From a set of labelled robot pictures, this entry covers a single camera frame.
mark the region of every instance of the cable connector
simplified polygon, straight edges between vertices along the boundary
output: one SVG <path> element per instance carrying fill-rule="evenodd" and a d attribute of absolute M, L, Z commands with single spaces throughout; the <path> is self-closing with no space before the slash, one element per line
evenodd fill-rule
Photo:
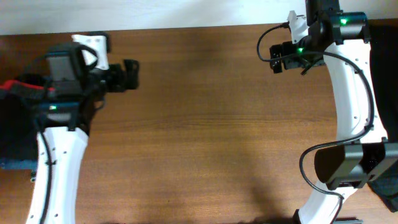
<path fill-rule="evenodd" d="M 366 125 L 365 129 L 373 130 L 374 129 L 374 125 L 373 124 Z"/>
<path fill-rule="evenodd" d="M 287 29 L 287 28 L 290 28 L 289 24 L 290 24 L 290 22 L 288 21 L 288 22 L 282 23 L 280 26 Z"/>

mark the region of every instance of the white wall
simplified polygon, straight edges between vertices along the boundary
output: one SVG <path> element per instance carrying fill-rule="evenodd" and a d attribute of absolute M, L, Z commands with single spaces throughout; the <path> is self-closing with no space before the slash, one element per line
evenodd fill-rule
<path fill-rule="evenodd" d="M 370 19 L 398 17 L 398 0 L 340 0 Z M 283 22 L 304 0 L 0 0 L 0 35 Z"/>

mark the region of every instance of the green led light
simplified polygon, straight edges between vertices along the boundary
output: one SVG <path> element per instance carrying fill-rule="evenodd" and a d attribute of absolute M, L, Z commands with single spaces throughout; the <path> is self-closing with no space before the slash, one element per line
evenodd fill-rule
<path fill-rule="evenodd" d="M 347 19 L 340 19 L 341 25 L 347 25 L 348 20 Z"/>

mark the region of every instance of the wood grain surface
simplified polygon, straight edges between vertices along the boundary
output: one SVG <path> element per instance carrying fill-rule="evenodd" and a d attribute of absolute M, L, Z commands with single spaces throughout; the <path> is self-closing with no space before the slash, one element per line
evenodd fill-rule
<path fill-rule="evenodd" d="M 237 223 L 291 217 L 311 188 L 299 156 L 335 139 L 326 67 L 273 74 L 256 55 L 271 25 L 111 34 L 111 63 L 141 63 L 138 90 L 108 94 L 80 169 L 76 223 Z M 268 35 L 264 54 L 290 38 Z M 1 81 L 70 34 L 0 37 Z M 305 161 L 313 181 L 313 157 Z M 0 170 L 0 223 L 24 223 L 29 171 Z M 340 217 L 396 223 L 369 187 Z"/>

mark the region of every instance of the white bracket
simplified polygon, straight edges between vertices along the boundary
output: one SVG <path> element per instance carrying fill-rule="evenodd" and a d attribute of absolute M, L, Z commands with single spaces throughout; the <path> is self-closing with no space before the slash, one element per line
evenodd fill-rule
<path fill-rule="evenodd" d="M 292 33 L 292 42 L 297 44 L 303 37 L 308 35 L 307 18 L 305 16 L 297 16 L 295 11 L 291 11 L 287 20 Z"/>
<path fill-rule="evenodd" d="M 78 42 L 84 44 L 88 47 L 94 49 L 97 53 L 98 64 L 96 68 L 102 70 L 108 70 L 108 58 L 106 56 L 106 37 L 102 35 L 88 36 L 88 35 L 72 35 L 72 39 L 74 42 Z M 93 63 L 95 61 L 94 55 L 90 54 L 87 51 L 83 51 L 83 56 L 85 58 L 85 62 L 87 65 Z"/>

